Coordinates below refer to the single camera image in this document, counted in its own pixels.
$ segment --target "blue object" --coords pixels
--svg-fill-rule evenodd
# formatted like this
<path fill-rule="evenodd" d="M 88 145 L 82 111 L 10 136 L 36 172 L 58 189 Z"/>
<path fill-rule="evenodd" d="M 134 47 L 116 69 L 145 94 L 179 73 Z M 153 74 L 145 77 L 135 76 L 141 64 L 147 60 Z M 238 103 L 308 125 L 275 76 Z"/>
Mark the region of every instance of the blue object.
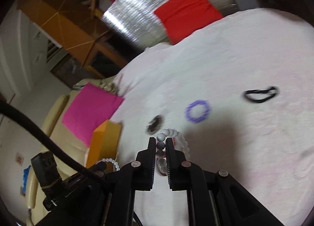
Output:
<path fill-rule="evenodd" d="M 22 188 L 22 192 L 23 192 L 24 195 L 26 194 L 26 181 L 27 181 L 29 170 L 30 170 L 30 165 L 28 166 L 28 168 L 23 170 L 23 188 Z"/>
<path fill-rule="evenodd" d="M 202 105 L 204 106 L 204 113 L 202 116 L 200 117 L 192 117 L 191 116 L 191 110 L 192 108 L 194 108 L 195 106 L 199 106 Z M 203 100 L 197 100 L 194 101 L 193 103 L 191 103 L 187 108 L 186 108 L 186 112 L 185 112 L 185 118 L 193 123 L 200 123 L 204 120 L 206 120 L 207 116 L 209 115 L 209 111 L 210 111 L 210 107 L 207 101 L 203 101 Z"/>

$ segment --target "cardboard box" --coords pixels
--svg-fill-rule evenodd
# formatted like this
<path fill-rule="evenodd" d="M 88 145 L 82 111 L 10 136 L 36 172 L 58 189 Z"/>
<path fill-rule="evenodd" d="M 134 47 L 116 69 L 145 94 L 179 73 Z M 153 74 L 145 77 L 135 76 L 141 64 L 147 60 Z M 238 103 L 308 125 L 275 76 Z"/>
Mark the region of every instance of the cardboard box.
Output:
<path fill-rule="evenodd" d="M 82 64 L 95 41 L 109 31 L 77 0 L 18 0 L 18 9 Z"/>
<path fill-rule="evenodd" d="M 93 132 L 86 167 L 89 168 L 103 158 L 116 159 L 122 126 L 107 120 Z M 113 172 L 113 164 L 107 164 L 106 172 Z"/>

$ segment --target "orange cardboard box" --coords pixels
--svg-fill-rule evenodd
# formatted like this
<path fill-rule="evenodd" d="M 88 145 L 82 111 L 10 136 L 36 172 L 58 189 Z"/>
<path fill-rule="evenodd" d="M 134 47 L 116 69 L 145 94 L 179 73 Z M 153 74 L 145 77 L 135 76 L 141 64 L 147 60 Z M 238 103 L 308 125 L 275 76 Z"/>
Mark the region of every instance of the orange cardboard box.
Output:
<path fill-rule="evenodd" d="M 115 160 L 121 129 L 120 124 L 107 120 L 94 130 L 87 157 L 87 168 L 103 158 Z M 107 164 L 106 172 L 113 172 L 112 163 Z"/>

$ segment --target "screw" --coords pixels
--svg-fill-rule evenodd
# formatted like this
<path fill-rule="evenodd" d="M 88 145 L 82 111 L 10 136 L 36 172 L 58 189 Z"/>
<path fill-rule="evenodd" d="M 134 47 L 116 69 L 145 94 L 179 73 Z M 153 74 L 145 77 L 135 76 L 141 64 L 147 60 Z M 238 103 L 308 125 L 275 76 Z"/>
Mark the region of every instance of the screw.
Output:
<path fill-rule="evenodd" d="M 183 161 L 183 162 L 181 163 L 181 165 L 182 165 L 183 167 L 185 167 L 185 168 L 188 168 L 188 167 L 191 166 L 191 162 L 185 160 L 185 161 Z"/>
<path fill-rule="evenodd" d="M 218 171 L 218 174 L 220 175 L 220 176 L 222 176 L 222 177 L 226 177 L 226 176 L 228 176 L 228 171 L 227 170 L 219 170 Z"/>
<path fill-rule="evenodd" d="M 131 166 L 134 167 L 134 168 L 137 168 L 140 165 L 141 165 L 141 163 L 139 161 L 137 161 L 137 160 L 131 162 Z"/>
<path fill-rule="evenodd" d="M 95 174 L 99 175 L 100 177 L 103 177 L 105 173 L 99 170 L 99 171 L 96 171 Z"/>

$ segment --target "gray bead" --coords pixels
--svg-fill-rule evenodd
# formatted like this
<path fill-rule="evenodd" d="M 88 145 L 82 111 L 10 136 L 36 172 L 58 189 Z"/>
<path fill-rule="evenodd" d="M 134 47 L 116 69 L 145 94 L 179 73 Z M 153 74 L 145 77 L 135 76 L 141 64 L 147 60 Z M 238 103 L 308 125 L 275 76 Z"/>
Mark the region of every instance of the gray bead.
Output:
<path fill-rule="evenodd" d="M 166 160 L 165 159 L 158 159 L 157 160 L 157 165 L 160 167 L 166 166 Z"/>
<path fill-rule="evenodd" d="M 156 152 L 156 156 L 157 156 L 158 159 L 164 158 L 164 151 L 163 150 L 158 150 Z"/>
<path fill-rule="evenodd" d="M 156 147 L 157 147 L 157 149 L 158 150 L 163 150 L 164 148 L 165 148 L 165 143 L 164 142 L 162 142 L 162 141 L 159 141 L 158 143 L 157 143 L 157 145 L 156 145 Z"/>
<path fill-rule="evenodd" d="M 166 139 L 166 135 L 164 133 L 159 133 L 156 138 L 158 141 L 164 141 Z"/>

